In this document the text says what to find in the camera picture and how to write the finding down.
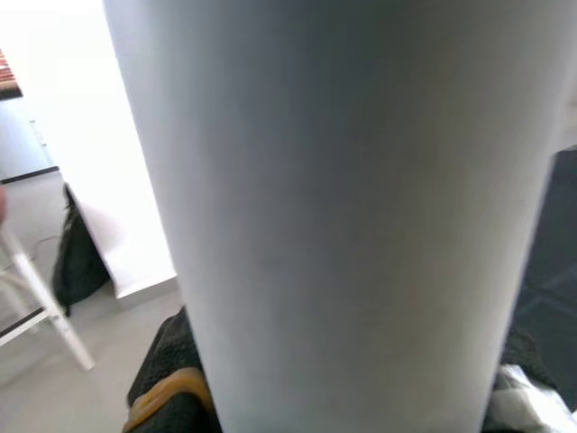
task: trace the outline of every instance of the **tiled floor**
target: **tiled floor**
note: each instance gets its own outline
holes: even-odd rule
[[[9,223],[45,277],[56,257],[64,217],[61,178],[52,173],[9,185]],[[127,308],[104,287],[73,308],[71,318],[96,367],[84,373],[50,324],[0,347],[0,431],[118,432],[125,395],[164,318],[181,305],[176,282],[163,295]],[[12,313],[0,298],[3,322]]]

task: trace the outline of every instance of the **black baseboard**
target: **black baseboard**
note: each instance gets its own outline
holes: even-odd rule
[[[14,182],[17,182],[18,180],[34,178],[36,176],[41,176],[42,174],[52,173],[52,172],[58,171],[58,170],[59,170],[58,166],[49,167],[48,169],[37,170],[37,171],[33,171],[32,173],[26,173],[26,174],[21,174],[20,176],[14,176],[12,178],[2,179],[2,183],[3,184],[14,183]]]

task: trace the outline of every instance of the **white column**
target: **white column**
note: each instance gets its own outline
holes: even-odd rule
[[[227,433],[479,429],[577,4],[416,3],[105,1]]]

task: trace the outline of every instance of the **white chair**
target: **white chair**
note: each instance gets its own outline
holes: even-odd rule
[[[62,313],[50,288],[32,265],[16,236],[10,231],[9,227],[2,224],[4,216],[5,199],[3,189],[0,187],[0,248],[10,258],[15,269],[22,277],[17,277],[8,272],[0,272],[0,288],[2,289],[0,291],[4,293],[6,301],[20,317],[20,320],[10,327],[0,330],[0,346],[5,345],[43,320],[49,319],[82,368],[90,370],[95,365],[90,353],[78,338],[69,320]],[[19,296],[18,290],[30,290],[40,303],[40,307],[30,311]]]

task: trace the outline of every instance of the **black backpack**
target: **black backpack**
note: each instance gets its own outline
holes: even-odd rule
[[[52,287],[60,305],[70,315],[72,304],[100,289],[110,275],[96,249],[84,220],[69,191],[64,187],[68,214],[64,222],[59,255],[54,265]]]

